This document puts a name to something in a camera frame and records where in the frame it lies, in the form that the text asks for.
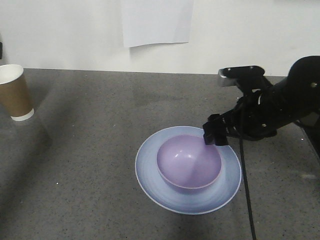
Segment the light blue plate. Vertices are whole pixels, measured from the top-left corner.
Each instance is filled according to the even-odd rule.
[[[157,168],[157,153],[165,141],[184,134],[202,138],[204,131],[193,126],[173,126],[145,140],[135,159],[136,178],[151,200],[172,212],[200,215],[218,210],[231,201],[239,189],[242,173],[238,157],[229,145],[216,146],[222,162],[216,181],[202,191],[177,191],[161,177]]]

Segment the gray countertop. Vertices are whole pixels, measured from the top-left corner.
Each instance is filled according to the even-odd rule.
[[[202,127],[241,92],[216,75],[26,69],[35,115],[0,107],[1,240],[249,240],[243,183],[212,213],[173,213],[135,175],[144,140],[171,126]],[[272,82],[281,77],[269,78]],[[240,156],[239,140],[229,143]],[[244,141],[259,240],[320,239],[320,165],[305,133]]]

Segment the white paper sheet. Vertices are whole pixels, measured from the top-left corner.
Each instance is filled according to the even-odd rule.
[[[123,44],[187,43],[194,0],[121,0]]]

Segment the purple bowl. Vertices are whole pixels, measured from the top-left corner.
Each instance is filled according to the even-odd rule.
[[[203,138],[179,135],[167,140],[157,153],[157,167],[170,184],[183,189],[201,189],[212,184],[221,171],[221,157]]]

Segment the brown paper cup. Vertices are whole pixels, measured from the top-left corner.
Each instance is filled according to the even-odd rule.
[[[0,66],[0,103],[15,121],[27,120],[35,112],[23,73],[20,65]]]

